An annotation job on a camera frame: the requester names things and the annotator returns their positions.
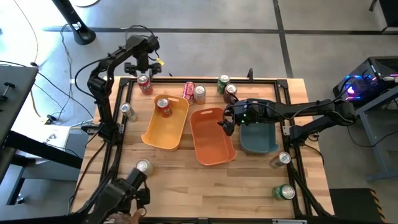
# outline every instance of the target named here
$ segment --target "butcher block tabletop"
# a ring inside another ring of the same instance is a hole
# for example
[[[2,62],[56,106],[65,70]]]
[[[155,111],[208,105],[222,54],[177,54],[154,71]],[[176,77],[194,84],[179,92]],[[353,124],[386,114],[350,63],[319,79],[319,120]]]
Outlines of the butcher block tabletop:
[[[112,110],[118,92],[119,78],[115,78],[112,94],[109,97]],[[295,78],[287,79],[287,81],[291,102],[293,104],[308,102],[304,80]],[[226,106],[222,95],[217,93],[215,83],[202,85],[206,87],[206,103],[190,105],[178,149],[166,151],[144,144],[141,135],[146,132],[155,108],[154,98],[159,94],[181,96],[184,84],[153,83],[154,92],[149,96],[143,95],[137,83],[134,84],[131,105],[138,115],[138,120],[135,123],[127,122],[118,177],[127,177],[138,160],[148,159],[153,163],[154,172],[147,181],[151,197],[150,204],[146,206],[147,217],[293,218],[292,202],[277,201],[272,198],[271,193],[273,187],[289,184],[286,166],[273,169],[269,165],[269,161],[283,151],[279,124],[276,124],[275,128],[276,141],[280,147],[275,153],[266,155],[244,153],[239,148],[239,127],[235,127],[232,135],[234,149],[238,152],[235,160],[211,167],[203,166],[198,162],[189,117],[196,110],[213,107],[224,109]],[[273,85],[236,84],[236,86],[238,88],[236,96],[240,100],[262,98],[275,101]],[[122,101],[126,98],[126,92],[127,88],[124,90]],[[120,123],[122,114],[119,114],[118,118]],[[95,120],[99,120],[98,110]],[[295,121],[297,125],[304,125],[311,122],[312,117],[295,118]],[[317,142],[307,141],[306,143],[319,149]],[[103,140],[99,137],[95,137],[88,144],[80,177],[88,161],[102,144]],[[81,208],[98,186],[104,152],[105,150],[102,150],[98,154],[84,176],[73,204],[73,211]],[[325,210],[333,213],[320,155],[307,147],[301,147],[301,153],[308,188]],[[304,212],[301,191],[297,192],[297,197],[300,208]],[[135,209],[134,201],[131,212],[134,213]]]

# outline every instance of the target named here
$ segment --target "concrete floor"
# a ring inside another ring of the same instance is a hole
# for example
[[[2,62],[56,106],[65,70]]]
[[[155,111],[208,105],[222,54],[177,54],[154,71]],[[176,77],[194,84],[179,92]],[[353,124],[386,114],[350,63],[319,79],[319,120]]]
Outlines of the concrete floor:
[[[16,0],[35,28],[39,39],[40,71],[64,91],[68,90],[68,64],[58,32],[43,27],[62,26],[62,15],[51,1],[36,4]],[[285,29],[290,30],[381,30],[376,16],[368,11],[371,0],[279,0]],[[76,8],[88,26],[128,27],[142,24],[159,28],[277,29],[272,0],[101,0],[87,8]],[[33,33],[14,1],[0,3],[0,59],[28,65],[35,57]],[[286,77],[278,34],[173,34],[161,33],[160,57],[164,73],[174,76],[218,76],[227,73],[244,77],[250,67],[255,77]],[[342,77],[368,56],[397,55],[398,35],[286,35],[293,76],[304,78],[310,100],[333,98],[331,89]],[[123,44],[122,33],[97,33],[86,46],[77,45],[71,33],[65,43],[73,57],[72,74],[83,65],[104,57]],[[78,79],[86,89],[90,68]],[[124,75],[118,67],[116,75]],[[67,97],[38,77],[36,84],[63,105]],[[41,116],[59,111],[55,103],[33,88]],[[93,113],[92,99],[73,87],[73,97]],[[71,125],[89,119],[78,104],[67,105],[61,123]],[[369,144],[361,124],[352,127],[361,144]],[[370,187],[376,190],[387,221],[398,223],[398,179],[367,182],[366,175],[377,172],[370,149],[355,146],[346,128],[322,132],[320,148],[325,156],[330,188]],[[74,182],[27,180],[22,189],[29,196],[26,204],[4,206],[17,175],[11,167],[0,185],[0,220],[63,215]]]

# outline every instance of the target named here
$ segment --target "aluminum can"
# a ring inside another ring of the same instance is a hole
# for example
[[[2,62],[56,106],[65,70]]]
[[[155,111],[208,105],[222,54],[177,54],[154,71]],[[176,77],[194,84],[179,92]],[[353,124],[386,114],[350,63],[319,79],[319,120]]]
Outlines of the aluminum can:
[[[136,114],[136,112],[133,110],[133,108],[129,103],[123,103],[120,106],[120,111],[122,111],[122,114],[124,114],[130,122],[137,121],[138,115]]]
[[[295,196],[294,188],[288,184],[282,184],[272,189],[272,196],[276,200],[290,200]]]
[[[290,163],[292,160],[292,157],[290,156],[289,153],[287,152],[281,152],[279,153],[278,156],[275,156],[271,161],[269,162],[269,165],[271,165],[272,168],[279,168],[281,166],[284,166],[288,163]]]
[[[143,172],[146,176],[151,176],[153,171],[152,164],[147,159],[141,159],[137,162],[136,168]]]
[[[206,88],[202,85],[198,85],[195,87],[195,91],[193,92],[193,97],[195,99],[195,103],[198,105],[205,104],[206,102]]]
[[[194,101],[194,92],[195,84],[193,82],[186,82],[184,86],[184,91],[182,91],[182,98],[188,100],[189,105],[192,105]]]
[[[157,100],[157,107],[162,113],[164,118],[169,118],[172,115],[172,107],[170,101],[166,98],[160,98]]]
[[[234,84],[228,84],[225,87],[223,99],[225,103],[229,103],[229,99],[231,99],[231,95],[236,96],[236,93],[238,92],[238,88],[236,88],[236,85]]]
[[[230,78],[227,75],[222,75],[218,78],[217,92],[219,94],[224,94],[225,87],[229,84]]]
[[[154,92],[154,87],[152,86],[152,83],[150,82],[148,76],[146,75],[138,76],[137,82],[143,94],[151,95]]]

